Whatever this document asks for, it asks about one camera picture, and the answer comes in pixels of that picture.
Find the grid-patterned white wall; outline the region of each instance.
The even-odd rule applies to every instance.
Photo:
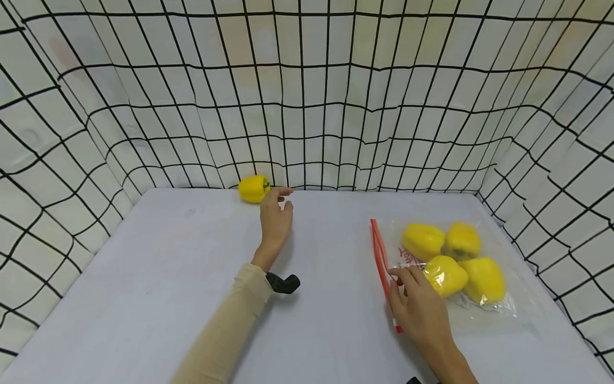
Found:
[[[612,371],[613,4],[0,0],[0,366],[147,189],[260,173],[477,194]]]

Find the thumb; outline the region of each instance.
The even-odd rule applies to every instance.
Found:
[[[284,212],[288,212],[288,214],[292,214],[294,212],[294,206],[290,200],[286,201],[286,205],[284,205]]]
[[[390,303],[392,313],[397,316],[397,314],[403,307],[403,302],[401,301],[401,295],[398,293],[398,284],[394,280],[390,280],[390,289],[388,289],[388,302]]]

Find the beige sleeve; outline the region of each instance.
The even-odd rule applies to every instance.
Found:
[[[243,264],[232,291],[192,344],[172,383],[227,383],[243,343],[272,292],[260,267]]]

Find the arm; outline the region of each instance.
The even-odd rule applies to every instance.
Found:
[[[293,192],[270,190],[260,205],[262,241],[250,264],[244,264],[226,299],[198,335],[181,362],[175,384],[224,384],[239,358],[243,343],[273,292],[266,273],[286,242],[292,225],[292,203],[282,211],[278,202]]]
[[[388,300],[395,319],[416,345],[441,384],[478,384],[452,338],[448,310],[416,266],[389,271],[392,280]],[[404,303],[398,286],[405,286]]]

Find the white tabletop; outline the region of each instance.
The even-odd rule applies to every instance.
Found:
[[[471,195],[298,191],[292,237],[273,271],[302,285],[271,300],[235,383],[435,383],[391,328],[369,219],[484,220]],[[0,383],[164,383],[248,262],[258,206],[235,190],[153,189],[134,207]],[[523,264],[540,304],[533,328],[462,335],[481,383],[607,383],[607,374]]]

